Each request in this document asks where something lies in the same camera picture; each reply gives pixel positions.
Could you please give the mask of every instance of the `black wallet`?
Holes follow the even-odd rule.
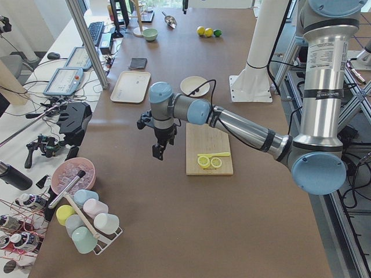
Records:
[[[146,68],[147,58],[132,58],[129,68],[132,70],[141,70]]]

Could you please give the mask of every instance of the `tablet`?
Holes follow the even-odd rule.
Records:
[[[91,66],[92,62],[85,47],[75,47],[64,65],[66,68],[82,68],[84,71],[87,71]]]
[[[44,90],[46,96],[70,96],[83,77],[82,68],[58,68]]]

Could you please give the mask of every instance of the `wooden stick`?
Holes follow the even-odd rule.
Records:
[[[89,229],[89,231],[93,234],[93,236],[96,238],[96,239],[99,239],[100,237],[100,234],[95,230],[95,228],[93,227],[92,224],[90,224],[89,220],[86,219],[85,215],[82,213],[82,211],[79,209],[79,207],[76,205],[76,203],[74,202],[74,200],[72,199],[71,195],[68,194],[68,193],[65,193],[63,195],[63,197],[65,197],[67,199],[67,201],[70,203],[71,207],[74,208],[74,210],[76,211],[76,213],[80,216],[81,220],[84,222],[84,224],[86,225],[86,227]]]
[[[140,29],[140,33],[142,33],[143,32],[143,25],[141,23],[141,13],[140,13],[138,0],[130,0],[130,1],[132,1],[135,5],[135,10],[137,11],[139,29]]]

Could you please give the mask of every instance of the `white tray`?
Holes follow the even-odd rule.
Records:
[[[117,103],[141,103],[146,95],[151,74],[143,71],[121,72],[111,100]]]

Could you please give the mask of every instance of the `lime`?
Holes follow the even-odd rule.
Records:
[[[222,162],[221,162],[221,159],[220,158],[211,158],[210,164],[214,168],[220,168]]]
[[[210,166],[210,159],[207,156],[199,156],[197,159],[197,163],[203,168],[207,168]]]
[[[211,28],[206,28],[204,35],[205,36],[212,36],[213,35],[213,32],[214,31]]]
[[[204,33],[205,33],[205,27],[204,27],[204,26],[199,26],[199,27],[197,28],[197,34],[198,34],[199,36],[203,36]]]
[[[219,29],[214,30],[214,36],[219,37],[221,36],[221,31]]]

